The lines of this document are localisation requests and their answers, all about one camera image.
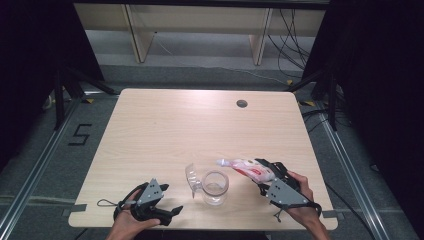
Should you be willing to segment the person's left hand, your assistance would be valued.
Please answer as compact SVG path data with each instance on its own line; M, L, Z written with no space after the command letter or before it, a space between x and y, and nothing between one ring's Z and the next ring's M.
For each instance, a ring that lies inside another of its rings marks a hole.
M117 215L111 230L127 229L138 234L145 229L155 227L159 224L159 219L149 219L146 221L136 220L131 214L130 206L126 204L122 207L122 211Z

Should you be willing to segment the grey tape strip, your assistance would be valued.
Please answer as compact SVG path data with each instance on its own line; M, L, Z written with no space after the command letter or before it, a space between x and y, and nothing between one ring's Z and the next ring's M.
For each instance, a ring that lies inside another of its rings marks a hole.
M344 220L343 213L339 213L335 210L322 211L323 218L336 218L337 220Z
M73 205L69 209L64 209L62 211L62 216L63 217L69 217L70 214L73 213L73 212L84 212L84 211L86 211L86 208L87 208L87 204Z

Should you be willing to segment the black curtain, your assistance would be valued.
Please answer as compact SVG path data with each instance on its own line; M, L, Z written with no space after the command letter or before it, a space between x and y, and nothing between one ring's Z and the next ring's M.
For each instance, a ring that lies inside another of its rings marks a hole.
M424 0L329 0L304 74L341 86L363 144L424 239Z
M70 67L101 81L73 0L0 0L0 171Z

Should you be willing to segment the aluminium floor rail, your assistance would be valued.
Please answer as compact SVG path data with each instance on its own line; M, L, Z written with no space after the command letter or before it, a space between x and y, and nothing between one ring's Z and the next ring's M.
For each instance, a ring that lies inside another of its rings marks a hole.
M80 105L79 99L70 101L63 122L53 131L41 155L37 158L35 165L31 169L28 177L25 179L23 186L13 198L11 204L7 208L4 216L0 220L0 240L7 240L12 233L16 223L22 215L30 196L38 185L42 175L44 174L50 160L52 159L64 132L67 129L69 121L75 110Z
M386 230L382 218L373 204L368 192L365 189L351 159L336 131L330 125L329 118L324 113L319 113L323 127L330 140L330 143L339 159L341 167L351 185L354 196L362 210L367 226L375 240L390 240L388 231Z

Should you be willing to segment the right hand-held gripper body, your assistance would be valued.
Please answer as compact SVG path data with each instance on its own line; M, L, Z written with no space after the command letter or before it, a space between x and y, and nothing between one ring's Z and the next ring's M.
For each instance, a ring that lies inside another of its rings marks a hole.
M298 182L287 173L281 163L270 163L268 167L273 171L275 178L271 181L266 197L271 203L282 209L305 206L309 200L300 193Z

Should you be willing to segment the person's right hand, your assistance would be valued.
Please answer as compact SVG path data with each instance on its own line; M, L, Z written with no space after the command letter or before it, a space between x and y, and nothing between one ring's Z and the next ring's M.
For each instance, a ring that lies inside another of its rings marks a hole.
M309 200L313 199L313 191L309 188L308 179L305 176L289 171L288 174L299 182L300 191ZM287 213L299 224L308 230L315 229L320 224L317 211L311 207L291 208Z

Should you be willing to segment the clear plastic cup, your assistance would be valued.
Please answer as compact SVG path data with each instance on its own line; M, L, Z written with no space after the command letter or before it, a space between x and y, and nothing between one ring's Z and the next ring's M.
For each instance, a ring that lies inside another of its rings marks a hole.
M212 206L222 205L226 200L229 178L225 173L218 170L210 170L198 177L194 165L190 164L185 168L185 175L192 197L195 197L200 192L203 201Z

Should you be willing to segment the red and white sugar bag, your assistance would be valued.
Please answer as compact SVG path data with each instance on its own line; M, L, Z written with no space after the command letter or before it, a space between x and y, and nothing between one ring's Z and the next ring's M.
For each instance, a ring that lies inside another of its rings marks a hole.
M275 178L274 172L255 159L220 159L216 161L216 164L221 167L230 167L259 184L272 181Z

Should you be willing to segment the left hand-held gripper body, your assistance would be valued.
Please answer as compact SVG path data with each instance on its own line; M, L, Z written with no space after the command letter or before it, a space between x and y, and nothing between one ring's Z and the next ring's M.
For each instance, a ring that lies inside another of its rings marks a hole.
M142 185L142 189L134 197L134 203L130 207L132 216L138 221L158 219L161 225L168 226L171 223L172 214L156 207L162 198L161 185L152 178L149 183Z

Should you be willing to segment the light wooden shelf unit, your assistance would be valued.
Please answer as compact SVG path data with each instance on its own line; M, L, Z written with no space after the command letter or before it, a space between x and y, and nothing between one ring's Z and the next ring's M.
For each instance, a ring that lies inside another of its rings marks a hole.
M268 35L315 37L322 10L191 7L130 4L74 5L86 30L128 31L135 61L146 60L156 32L242 34L249 37L253 63L262 61Z

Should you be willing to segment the black metal stand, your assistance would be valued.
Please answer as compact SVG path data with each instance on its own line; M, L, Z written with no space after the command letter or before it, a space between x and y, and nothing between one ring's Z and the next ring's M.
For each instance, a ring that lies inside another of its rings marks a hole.
M323 100L324 97L327 97L328 106L326 112L329 117L329 124L336 131L337 81L333 73L327 69L318 70L290 86L287 92L295 92L312 82L315 83L315 86L311 92L311 97L313 100Z
M88 83L89 85L94 86L95 88L109 95L118 94L117 91L103 84L101 81L98 81L75 68L60 67L56 72L54 80L54 95L56 100L56 130L58 130L65 121L63 89L68 92L71 99L80 99L85 95L80 85L80 81Z

